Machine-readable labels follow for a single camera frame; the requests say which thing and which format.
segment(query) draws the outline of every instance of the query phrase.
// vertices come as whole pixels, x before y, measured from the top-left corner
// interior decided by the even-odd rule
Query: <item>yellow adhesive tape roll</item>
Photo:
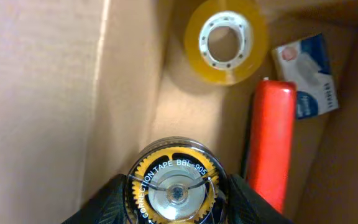
[[[222,28],[234,32],[238,41],[232,57],[224,60],[214,54],[211,45],[213,32]],[[223,42],[221,48],[228,45]],[[211,83],[232,85],[245,80],[260,67],[267,47],[267,26],[251,0],[208,0],[193,13],[186,28],[188,60]]]

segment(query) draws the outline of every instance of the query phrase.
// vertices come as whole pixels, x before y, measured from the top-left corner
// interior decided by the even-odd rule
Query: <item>red plastic handle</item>
[[[287,191],[291,140],[295,119],[293,83],[259,83],[252,116],[249,185],[280,213]]]

